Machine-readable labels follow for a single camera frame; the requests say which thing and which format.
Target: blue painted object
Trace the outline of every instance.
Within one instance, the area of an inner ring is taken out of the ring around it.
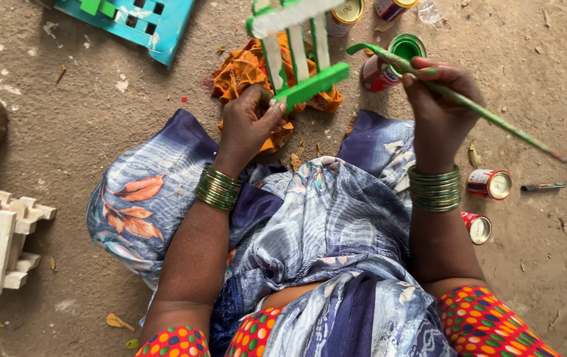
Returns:
[[[142,8],[135,6],[134,0],[103,2],[116,6],[113,19],[100,12],[93,16],[84,12],[79,0],[56,0],[54,8],[145,46],[154,60],[171,67],[195,0],[145,0]]]

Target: hand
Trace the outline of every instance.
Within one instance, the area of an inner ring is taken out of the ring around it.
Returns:
[[[286,120],[286,105],[268,108],[272,93],[261,85],[251,85],[239,98],[224,106],[224,126],[219,152],[213,168],[232,177],[259,153],[270,133],[281,132]]]
[[[411,62],[419,70],[416,76],[405,74],[403,85],[414,108],[417,169],[426,175],[451,172],[455,154],[479,116],[430,91],[419,79],[437,81],[482,106],[484,99],[468,69],[422,57]]]

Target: concrete floor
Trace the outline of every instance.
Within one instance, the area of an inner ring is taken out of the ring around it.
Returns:
[[[250,16],[250,2],[216,1],[197,1],[167,70],[146,49],[64,13],[30,1],[0,0],[0,98],[10,115],[7,141],[0,147],[0,189],[59,209],[54,221],[39,222],[25,244],[25,251],[42,255],[44,262],[29,273],[23,288],[0,296],[0,321],[10,323],[0,329],[0,356],[134,354],[124,345],[137,335],[107,326],[105,315],[115,312],[136,322],[151,291],[90,243],[85,207],[112,160],[157,132],[178,108],[191,111],[219,139],[220,103],[202,80],[224,60],[217,46],[238,49],[248,41],[243,21]],[[402,32],[420,37],[430,57],[471,68],[490,109],[507,107],[503,118],[567,153],[567,1],[473,0],[464,8],[457,0],[436,2],[450,26],[425,25],[409,12],[390,31],[374,33],[378,20],[367,0],[365,16],[349,36],[330,40],[332,59],[352,69],[352,76],[338,85],[344,96],[339,111],[306,110],[293,119],[295,132],[283,150],[260,160],[288,161],[302,136],[307,147],[321,143],[326,154],[335,155],[358,108],[411,118],[401,88],[367,93],[358,81],[365,55],[341,51],[360,41],[386,45]],[[549,28],[543,9],[551,17]],[[51,36],[43,30],[48,21],[58,24]],[[55,85],[64,63],[67,73]],[[463,198],[463,210],[485,214],[494,224],[494,239],[476,248],[487,279],[553,349],[567,356],[567,235],[558,221],[567,223],[567,188],[538,194],[518,190],[522,183],[567,183],[567,165],[485,121],[469,138],[484,168],[507,170],[516,183],[504,201]],[[468,143],[457,156],[465,178],[471,171]],[[302,159],[311,159],[312,153],[306,150]],[[56,257],[56,272],[47,264],[50,256]],[[559,309],[561,317],[550,332]]]

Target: orange cloth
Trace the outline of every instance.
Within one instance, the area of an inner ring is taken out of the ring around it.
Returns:
[[[283,69],[286,73],[288,86],[293,86],[296,84],[296,81],[286,33],[279,32],[277,40],[281,50],[281,60],[283,61]],[[316,64],[308,59],[307,66],[310,76],[314,76],[316,74]],[[231,51],[231,54],[226,58],[221,67],[213,72],[213,90],[211,95],[220,97],[222,104],[225,105],[239,97],[241,92],[253,83],[259,83],[272,91],[267,73],[261,42],[257,39],[250,39],[248,44],[241,50]],[[343,96],[332,86],[331,90],[318,93],[306,103],[296,104],[292,112],[301,112],[308,105],[311,108],[334,113],[342,101]],[[221,131],[222,127],[223,122],[220,122],[217,129]],[[275,152],[283,146],[292,134],[293,125],[287,123],[283,128],[284,130],[281,133],[272,133],[270,138],[263,143],[260,150],[261,153]]]

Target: bangle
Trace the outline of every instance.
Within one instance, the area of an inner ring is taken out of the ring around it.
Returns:
[[[460,206],[460,168],[440,175],[423,175],[416,166],[409,171],[411,196],[414,204],[423,210],[449,212]]]
[[[213,207],[230,211],[235,207],[241,191],[241,180],[222,174],[204,164],[200,182],[195,187],[195,197]]]

